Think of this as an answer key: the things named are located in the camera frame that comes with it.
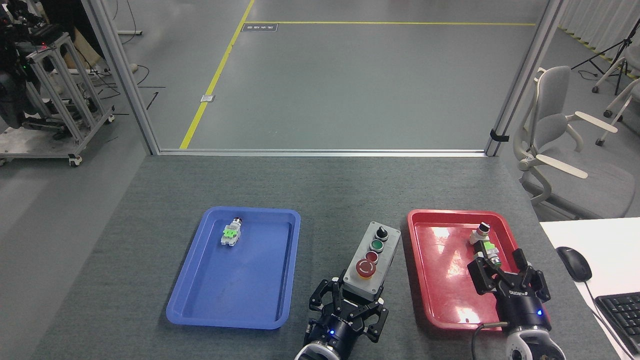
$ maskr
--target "control box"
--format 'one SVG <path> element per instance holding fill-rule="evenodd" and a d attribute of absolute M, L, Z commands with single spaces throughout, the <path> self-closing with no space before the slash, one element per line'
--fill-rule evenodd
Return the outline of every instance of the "control box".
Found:
<path fill-rule="evenodd" d="M 344 289 L 376 300 L 400 239 L 400 230 L 372 221 L 344 274 Z"/>

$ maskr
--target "red tray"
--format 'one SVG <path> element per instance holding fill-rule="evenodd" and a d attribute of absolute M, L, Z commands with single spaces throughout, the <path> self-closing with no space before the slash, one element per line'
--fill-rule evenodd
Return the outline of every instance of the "red tray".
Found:
<path fill-rule="evenodd" d="M 441 329 L 468 330 L 499 321 L 495 297 L 478 295 L 469 276 L 467 264 L 474 250 L 468 239 L 481 222 L 489 224 L 489 239 L 500 250 L 502 269 L 518 272 L 512 256 L 518 244 L 507 221 L 492 211 L 427 209 L 413 210 L 407 221 L 427 319 Z"/>

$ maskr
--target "white desk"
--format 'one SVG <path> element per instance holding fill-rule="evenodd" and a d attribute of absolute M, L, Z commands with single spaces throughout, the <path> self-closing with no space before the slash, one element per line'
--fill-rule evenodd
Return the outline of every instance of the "white desk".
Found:
<path fill-rule="evenodd" d="M 636 270 L 640 265 L 640 218 L 541 222 L 540 225 L 554 247 L 571 247 L 587 259 L 593 273 L 588 284 L 594 297 L 640 291 Z M 587 305 L 595 310 L 586 286 L 581 282 L 575 285 Z M 620 358 L 628 359 L 604 327 L 603 331 Z M 634 359 L 640 359 L 640 355 L 636 354 Z"/>

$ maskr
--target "gray carpet surface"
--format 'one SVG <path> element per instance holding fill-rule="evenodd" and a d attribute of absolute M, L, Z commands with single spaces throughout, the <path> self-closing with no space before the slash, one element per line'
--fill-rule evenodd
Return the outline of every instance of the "gray carpet surface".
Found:
<path fill-rule="evenodd" d="M 294 209 L 300 240 L 288 321 L 274 331 L 190 327 L 164 314 L 202 213 L 213 206 Z M 292 359 L 308 298 L 338 276 L 372 220 L 403 232 L 382 297 L 380 342 L 359 359 L 470 359 L 471 332 L 424 319 L 406 221 L 413 209 L 502 214 L 543 270 L 552 338 L 568 359 L 614 359 L 522 188 L 497 158 L 147 158 L 69 291 L 33 359 Z M 260 306 L 260 294 L 256 294 Z M 504 359 L 505 336 L 482 333 L 480 359 Z"/>

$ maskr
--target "white curtain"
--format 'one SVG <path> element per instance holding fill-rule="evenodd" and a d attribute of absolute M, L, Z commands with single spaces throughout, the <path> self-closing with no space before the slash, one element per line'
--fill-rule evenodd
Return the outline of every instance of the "white curtain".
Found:
<path fill-rule="evenodd" d="M 560 28 L 600 52 L 629 36 L 638 19 L 640 0 L 568 0 Z M 638 33 L 633 39 L 640 45 Z M 617 50 L 615 47 L 605 56 L 614 58 Z"/>

